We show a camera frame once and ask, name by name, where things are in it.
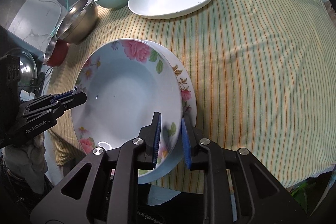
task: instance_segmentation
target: red bowl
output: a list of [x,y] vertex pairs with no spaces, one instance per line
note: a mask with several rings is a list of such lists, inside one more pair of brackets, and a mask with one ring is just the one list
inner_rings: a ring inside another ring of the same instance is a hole
[[43,64],[50,67],[61,65],[67,56],[68,49],[68,44],[65,41],[53,36],[44,52]]

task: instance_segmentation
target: striped tablecloth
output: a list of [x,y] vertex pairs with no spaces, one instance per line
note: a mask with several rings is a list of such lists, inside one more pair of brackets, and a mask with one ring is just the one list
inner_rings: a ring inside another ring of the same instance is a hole
[[[321,0],[212,0],[170,20],[98,8],[99,23],[70,45],[49,92],[71,90],[98,47],[117,38],[152,40],[184,64],[197,98],[196,127],[224,148],[246,147],[285,186],[336,158],[336,28]],[[81,147],[66,112],[52,128],[59,165]],[[154,185],[193,193],[203,174],[182,161]]]

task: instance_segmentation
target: silver bolt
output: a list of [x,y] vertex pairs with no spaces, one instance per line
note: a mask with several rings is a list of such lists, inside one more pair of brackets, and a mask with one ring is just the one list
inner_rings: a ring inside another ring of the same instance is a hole
[[202,138],[199,142],[200,142],[202,145],[208,145],[208,144],[210,144],[210,140],[207,139],[207,138]]
[[249,151],[246,148],[240,148],[239,149],[239,154],[241,155],[247,155]]
[[101,147],[96,147],[96,148],[93,150],[93,153],[94,153],[95,155],[100,155],[100,154],[103,153],[103,152],[104,152],[104,149],[101,148]]
[[135,139],[133,140],[133,143],[134,143],[135,145],[142,144],[142,143],[143,143],[143,139],[141,139],[141,138],[135,138]]

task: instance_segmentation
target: white cable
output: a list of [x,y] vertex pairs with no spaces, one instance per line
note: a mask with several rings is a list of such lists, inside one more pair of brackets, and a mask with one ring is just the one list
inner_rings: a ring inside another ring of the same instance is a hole
[[57,19],[56,24],[55,24],[55,27],[54,27],[53,31],[51,32],[51,34],[48,36],[48,39],[49,39],[49,38],[53,35],[53,32],[55,31],[55,29],[56,29],[56,27],[57,27],[57,25],[58,25],[58,21],[59,21],[60,18],[61,18],[61,15],[62,15],[62,7],[61,7],[57,2],[52,1],[52,0],[38,0],[38,1],[40,1],[40,2],[51,2],[51,3],[54,3],[54,4],[56,4],[56,5],[59,7],[59,10],[60,10],[58,19]]

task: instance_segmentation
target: glove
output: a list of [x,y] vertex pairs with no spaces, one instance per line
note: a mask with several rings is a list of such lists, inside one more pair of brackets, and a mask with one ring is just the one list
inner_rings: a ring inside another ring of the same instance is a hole
[[44,158],[44,133],[21,147],[8,145],[2,153],[6,167],[15,176],[24,179],[33,192],[43,194],[44,173],[48,171]]

